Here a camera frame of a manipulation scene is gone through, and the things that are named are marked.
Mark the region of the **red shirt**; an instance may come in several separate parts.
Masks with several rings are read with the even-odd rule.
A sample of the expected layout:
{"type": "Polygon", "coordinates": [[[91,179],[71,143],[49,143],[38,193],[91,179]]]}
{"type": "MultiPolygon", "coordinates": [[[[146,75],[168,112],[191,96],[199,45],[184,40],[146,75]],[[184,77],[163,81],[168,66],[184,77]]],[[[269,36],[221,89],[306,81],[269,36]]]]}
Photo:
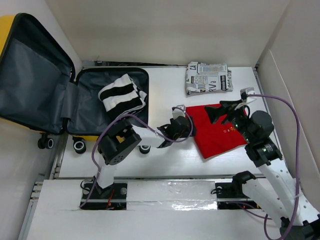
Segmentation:
{"type": "Polygon", "coordinates": [[[212,124],[204,105],[188,106],[186,112],[193,118],[196,128],[194,141],[204,159],[227,153],[247,144],[231,123],[222,124],[223,117],[212,124]]]}

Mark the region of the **newspaper print garment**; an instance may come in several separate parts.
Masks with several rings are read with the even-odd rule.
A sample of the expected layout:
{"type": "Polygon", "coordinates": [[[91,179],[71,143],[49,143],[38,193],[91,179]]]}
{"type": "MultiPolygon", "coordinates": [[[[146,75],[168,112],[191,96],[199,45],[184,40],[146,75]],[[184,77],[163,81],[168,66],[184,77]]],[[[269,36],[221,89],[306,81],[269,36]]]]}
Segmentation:
{"type": "Polygon", "coordinates": [[[187,96],[234,90],[232,71],[225,63],[190,62],[185,70],[187,96]]]}

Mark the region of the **black and white striped garment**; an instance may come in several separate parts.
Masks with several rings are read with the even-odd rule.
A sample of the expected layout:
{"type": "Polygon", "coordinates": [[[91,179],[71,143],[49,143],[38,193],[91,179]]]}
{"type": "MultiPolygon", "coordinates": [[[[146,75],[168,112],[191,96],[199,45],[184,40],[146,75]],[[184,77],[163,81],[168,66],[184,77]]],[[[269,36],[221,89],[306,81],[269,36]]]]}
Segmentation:
{"type": "Polygon", "coordinates": [[[98,93],[98,99],[112,121],[119,116],[141,112],[147,105],[147,97],[148,94],[128,74],[103,87],[98,93]]]}

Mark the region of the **yellow suitcase with grey lining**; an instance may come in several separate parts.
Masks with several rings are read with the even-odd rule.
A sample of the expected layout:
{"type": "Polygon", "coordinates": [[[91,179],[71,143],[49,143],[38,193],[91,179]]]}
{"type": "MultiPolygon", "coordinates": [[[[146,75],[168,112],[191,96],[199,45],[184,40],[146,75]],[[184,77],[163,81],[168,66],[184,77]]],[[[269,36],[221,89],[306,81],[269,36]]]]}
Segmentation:
{"type": "Polygon", "coordinates": [[[76,72],[68,54],[31,14],[0,18],[0,116],[40,133],[40,149],[68,133],[76,153],[86,151],[112,121],[99,91],[128,75],[149,92],[149,74],[139,67],[88,68],[76,72]]]}

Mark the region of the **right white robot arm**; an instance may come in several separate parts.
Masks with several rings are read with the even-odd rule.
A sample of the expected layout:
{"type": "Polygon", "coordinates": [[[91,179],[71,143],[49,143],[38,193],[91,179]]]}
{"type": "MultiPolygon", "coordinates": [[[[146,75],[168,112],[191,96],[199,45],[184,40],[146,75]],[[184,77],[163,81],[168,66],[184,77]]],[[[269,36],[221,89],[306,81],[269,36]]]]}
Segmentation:
{"type": "Polygon", "coordinates": [[[298,178],[292,177],[285,160],[270,134],[274,131],[271,116],[262,110],[246,114],[248,106],[241,100],[221,101],[219,107],[205,106],[212,124],[220,117],[230,123],[246,141],[245,151],[255,167],[272,186],[265,189],[249,171],[232,178],[231,191],[237,197],[252,199],[279,228],[282,240],[318,240],[320,213],[307,200],[298,178]]]}

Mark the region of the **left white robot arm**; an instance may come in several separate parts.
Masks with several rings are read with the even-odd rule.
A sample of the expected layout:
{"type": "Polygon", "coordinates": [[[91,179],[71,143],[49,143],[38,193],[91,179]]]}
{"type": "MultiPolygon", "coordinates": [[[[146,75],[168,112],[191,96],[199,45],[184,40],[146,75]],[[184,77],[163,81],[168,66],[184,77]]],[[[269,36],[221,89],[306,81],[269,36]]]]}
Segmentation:
{"type": "Polygon", "coordinates": [[[173,143],[185,141],[195,135],[195,124],[188,116],[171,118],[170,123],[153,130],[133,125],[127,118],[117,120],[109,125],[109,129],[97,144],[100,170],[95,177],[95,194],[103,199],[111,194],[114,188],[116,165],[136,147],[139,147],[142,154],[148,154],[151,148],[167,148],[173,143]]]}

